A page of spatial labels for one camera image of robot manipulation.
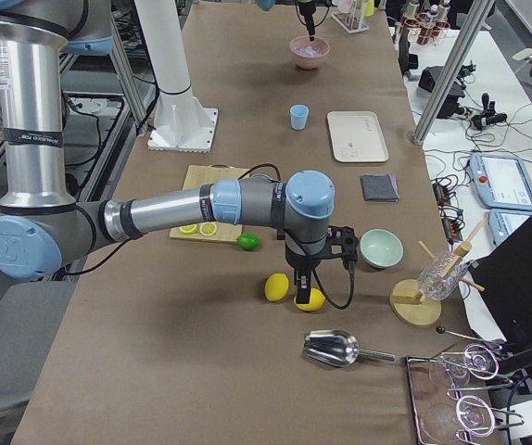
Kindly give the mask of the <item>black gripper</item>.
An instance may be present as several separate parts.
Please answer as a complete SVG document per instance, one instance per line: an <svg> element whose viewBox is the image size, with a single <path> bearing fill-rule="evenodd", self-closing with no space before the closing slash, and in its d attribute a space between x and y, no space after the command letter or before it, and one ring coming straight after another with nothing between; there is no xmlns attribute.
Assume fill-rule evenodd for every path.
<svg viewBox="0 0 532 445"><path fill-rule="evenodd" d="M316 12L316 2L312 0L298 0L297 13L299 21L306 27L307 36L310 41L315 39L314 14Z"/></svg>
<svg viewBox="0 0 532 445"><path fill-rule="evenodd" d="M311 274L323 260L330 258L329 241L305 244L291 238L285 240L285 259L295 271L295 303L297 305L310 302Z"/></svg>

